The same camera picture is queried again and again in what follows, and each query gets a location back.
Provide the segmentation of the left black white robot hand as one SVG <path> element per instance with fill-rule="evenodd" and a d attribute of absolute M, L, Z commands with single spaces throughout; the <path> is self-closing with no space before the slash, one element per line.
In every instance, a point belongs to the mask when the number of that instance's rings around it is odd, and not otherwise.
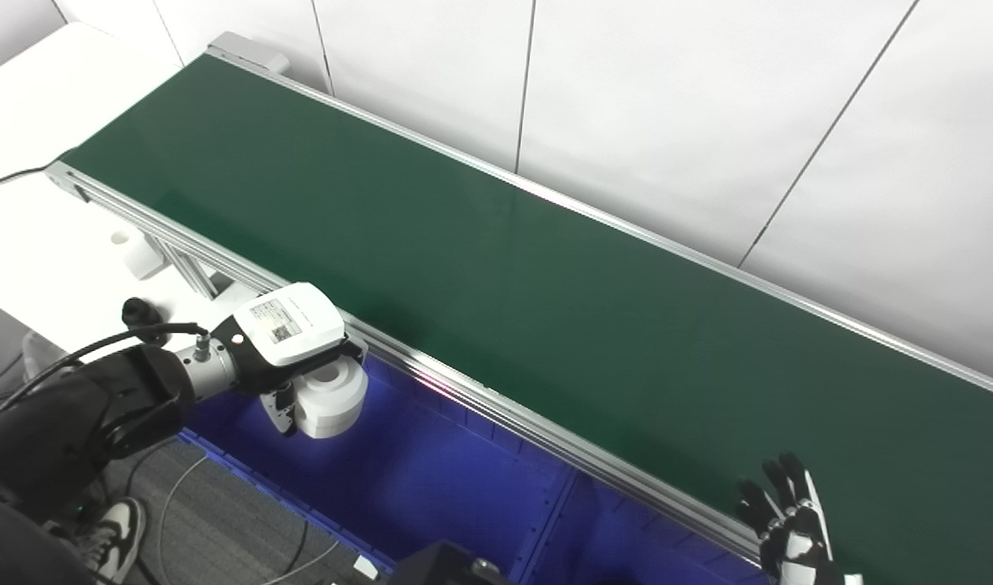
<path fill-rule="evenodd" d="M 329 297 L 292 283 L 241 304 L 211 331 L 222 389 L 258 397 L 282 436 L 329 440 L 362 414 L 369 345 L 345 329 Z"/>

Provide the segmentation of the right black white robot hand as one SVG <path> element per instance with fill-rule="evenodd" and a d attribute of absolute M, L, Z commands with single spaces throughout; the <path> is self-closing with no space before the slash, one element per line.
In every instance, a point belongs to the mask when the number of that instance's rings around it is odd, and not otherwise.
<path fill-rule="evenodd" d="M 737 483 L 735 514 L 759 540 L 761 570 L 771 584 L 864 584 L 835 562 L 825 511 L 813 477 L 793 453 L 765 460 L 774 495 L 752 480 Z"/>

